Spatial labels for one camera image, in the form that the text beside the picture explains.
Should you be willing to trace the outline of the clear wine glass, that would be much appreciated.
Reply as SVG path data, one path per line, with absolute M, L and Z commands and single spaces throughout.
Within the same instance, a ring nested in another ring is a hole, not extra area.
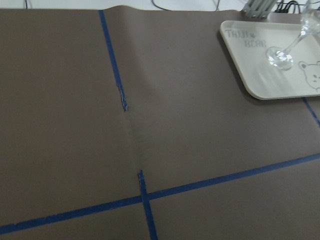
M 300 14 L 300 32 L 297 38 L 286 48 L 269 47 L 266 52 L 268 63 L 282 71 L 287 71 L 294 65 L 291 51 L 308 36 L 320 34 L 320 9 L 314 6 L 312 0 L 307 0 Z

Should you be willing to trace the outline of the aluminium frame post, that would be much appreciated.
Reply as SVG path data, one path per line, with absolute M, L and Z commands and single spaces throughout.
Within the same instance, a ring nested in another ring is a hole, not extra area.
M 277 0 L 248 0 L 241 11 L 248 18 L 266 19 L 276 3 Z

